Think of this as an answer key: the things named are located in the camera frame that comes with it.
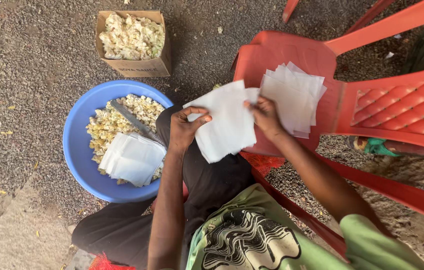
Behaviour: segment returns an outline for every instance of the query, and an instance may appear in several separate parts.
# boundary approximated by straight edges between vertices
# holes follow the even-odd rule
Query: black pants
[[[170,107],[157,119],[157,132],[167,145],[170,142],[171,115],[181,108]],[[185,153],[183,176],[189,197],[184,203],[186,222],[181,269],[185,269],[195,230],[211,213],[255,183],[251,166],[243,157],[227,155],[221,161],[209,164],[195,140]],[[77,225],[72,243],[93,254],[104,252],[111,261],[134,266],[137,270],[146,269],[152,215],[141,214],[154,199],[107,205]]]

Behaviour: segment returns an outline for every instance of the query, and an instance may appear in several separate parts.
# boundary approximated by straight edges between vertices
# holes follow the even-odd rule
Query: hand
[[[212,121],[210,115],[202,115],[193,122],[187,120],[190,114],[208,114],[209,111],[201,107],[186,107],[172,114],[170,121],[170,143],[169,150],[185,152],[194,140],[195,132],[203,124]]]
[[[287,133],[280,123],[274,101],[260,95],[257,104],[245,101],[244,106],[251,110],[255,123],[269,140],[278,134]]]

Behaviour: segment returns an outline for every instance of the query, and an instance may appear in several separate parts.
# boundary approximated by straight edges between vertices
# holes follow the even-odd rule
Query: cardboard box
[[[159,58],[150,60],[113,60],[104,57],[103,43],[99,38],[99,34],[105,31],[105,20],[109,17],[110,13],[115,12],[124,19],[127,15],[134,15],[137,17],[145,17],[150,20],[161,23],[165,31],[165,42],[163,45],[162,53]],[[165,77],[172,74],[172,65],[170,57],[170,41],[167,35],[165,22],[163,16],[158,10],[154,11],[100,11],[97,18],[97,27],[95,28],[95,45],[97,52],[102,60],[107,62],[115,70],[119,71],[125,77]]]

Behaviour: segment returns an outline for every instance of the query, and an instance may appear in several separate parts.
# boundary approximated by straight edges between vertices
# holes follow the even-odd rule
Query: blue plastic basin
[[[128,94],[151,97],[165,108],[173,105],[164,94],[145,83],[131,80],[102,83],[78,99],[70,110],[64,127],[65,161],[73,176],[96,197],[114,203],[139,202],[152,198],[157,195],[160,184],[159,178],[143,187],[134,187],[131,183],[117,185],[116,180],[108,175],[101,175],[97,170],[98,164],[91,160],[91,137],[85,128],[89,124],[89,117],[95,116],[95,109],[104,108],[107,101]]]

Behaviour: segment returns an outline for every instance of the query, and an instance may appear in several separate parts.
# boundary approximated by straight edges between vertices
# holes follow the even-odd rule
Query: quilted pattern
[[[424,134],[424,82],[359,90],[350,125]]]

